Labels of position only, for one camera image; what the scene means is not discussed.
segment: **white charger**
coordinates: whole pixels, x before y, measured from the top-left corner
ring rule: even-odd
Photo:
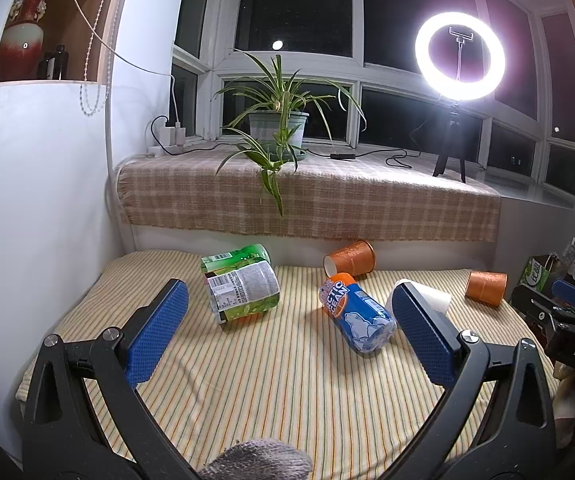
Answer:
[[[185,145],[185,128],[181,128],[181,123],[177,122],[174,126],[159,127],[156,139],[159,141],[155,146],[148,148],[148,155],[168,155],[165,151],[172,154],[182,152]]]

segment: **window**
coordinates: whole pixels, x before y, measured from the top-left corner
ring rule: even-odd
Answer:
[[[203,18],[208,0],[182,0],[179,25],[174,43],[186,52],[199,57]]]
[[[575,195],[575,152],[550,145],[550,160],[545,181]]]
[[[351,56],[352,0],[241,0],[236,47]]]
[[[575,142],[575,40],[567,14],[543,18],[552,74],[552,137]]]
[[[492,123],[488,166],[530,176],[535,147],[533,140]]]
[[[260,87],[258,83],[254,82],[246,83],[246,85],[255,88]],[[327,100],[327,104],[330,106],[330,109],[328,109],[328,107],[324,104],[321,104],[321,108],[323,109],[325,118],[327,119],[328,125],[330,126],[332,139],[345,141],[347,133],[347,111],[344,111],[339,106],[338,98],[336,97],[338,90],[333,86],[328,85],[303,84],[301,85],[300,91],[309,91],[312,93],[312,95],[335,96],[334,99]],[[341,103],[343,104],[343,108],[347,110],[346,96],[341,96]],[[242,111],[245,110],[245,108],[253,104],[254,103],[251,99],[235,96],[234,94],[228,92],[223,99],[223,124],[231,123],[235,118],[238,117],[240,113],[242,113]],[[312,139],[329,139],[330,137],[328,136],[327,129],[325,128],[321,114],[317,110],[316,106],[312,103],[309,103],[303,111],[310,114],[307,119],[307,123],[305,124],[305,131],[303,132],[303,136]],[[249,134],[250,121],[246,117],[241,121],[241,123],[239,123],[238,126],[236,126],[236,128]],[[236,133],[225,130],[224,134],[232,135]]]
[[[449,123],[448,108],[373,90],[363,90],[362,107],[367,129],[360,133],[360,142],[440,153]],[[459,120],[464,158],[475,162],[483,121],[464,113]],[[457,142],[451,144],[449,156],[460,158]]]
[[[288,75],[300,70],[303,77],[342,82],[360,98],[366,131],[345,97],[348,112],[335,98],[328,101],[331,109],[325,112],[335,142],[439,153],[451,102],[438,100],[421,76],[415,38],[429,17],[464,12],[489,18],[506,52],[506,72],[493,94],[463,103],[462,146],[448,137],[449,155],[462,151],[470,162],[509,172],[502,178],[521,186],[533,178],[575,192],[575,15],[565,11],[569,5],[569,0],[183,0],[173,49],[173,63],[184,69],[174,72],[179,74],[175,95],[182,103],[181,121],[188,135],[197,131],[215,140],[232,134],[222,125],[252,103],[215,94],[235,78],[263,77],[238,50],[260,53],[266,62],[283,53]],[[562,10],[539,14],[552,8]],[[201,52],[201,45],[210,51]],[[449,27],[436,32],[430,55],[439,70],[456,75],[458,44]],[[488,48],[477,34],[462,56],[461,79],[482,78]],[[337,93],[325,84],[303,89]],[[305,140],[328,141],[318,111],[311,105],[305,111]],[[249,131],[247,118],[238,128]]]
[[[485,0],[490,25],[498,35],[508,60],[497,101],[536,119],[536,61],[529,19],[508,0]]]
[[[185,136],[191,137],[196,134],[197,113],[197,76],[192,72],[172,65],[172,75],[175,78],[174,96],[179,109],[181,128],[186,128]],[[170,96],[170,126],[174,126],[174,101]]]
[[[364,0],[365,62],[419,72],[414,39],[421,25],[439,12],[458,10],[477,16],[474,0]],[[448,30],[436,33],[431,44],[435,64],[456,75],[458,48]],[[483,47],[480,38],[463,49],[463,80],[483,75]]]

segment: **tripod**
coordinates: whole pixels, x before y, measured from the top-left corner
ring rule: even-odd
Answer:
[[[466,41],[474,40],[474,34],[462,34],[461,32],[456,32],[449,28],[449,33],[456,37],[456,43],[458,43],[458,67],[456,69],[456,80],[461,81],[461,53],[463,46]],[[447,154],[449,152],[449,147],[451,145],[451,140],[456,139],[459,147],[459,161],[461,166],[461,181],[465,183],[465,139],[461,134],[461,124],[458,120],[459,116],[459,105],[458,102],[453,102],[450,119],[447,124],[447,131],[445,132],[445,137],[443,137],[443,146],[441,147],[441,153],[439,155],[439,160],[437,160],[437,165],[434,167],[434,173],[432,176],[439,176],[445,173],[445,165],[447,164]]]

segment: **ring light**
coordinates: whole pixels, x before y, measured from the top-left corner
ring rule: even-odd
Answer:
[[[479,34],[490,51],[490,70],[480,81],[465,83],[443,74],[429,56],[429,42],[434,34],[447,25],[469,27]],[[471,101],[484,97],[499,85],[505,72],[505,53],[499,38],[481,20],[462,12],[443,12],[423,24],[416,37],[416,59],[421,73],[432,88],[455,101]]]

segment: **gray knit glove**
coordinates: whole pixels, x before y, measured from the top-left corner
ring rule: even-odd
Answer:
[[[251,440],[232,446],[198,471],[202,480],[305,480],[312,459],[278,440]]]

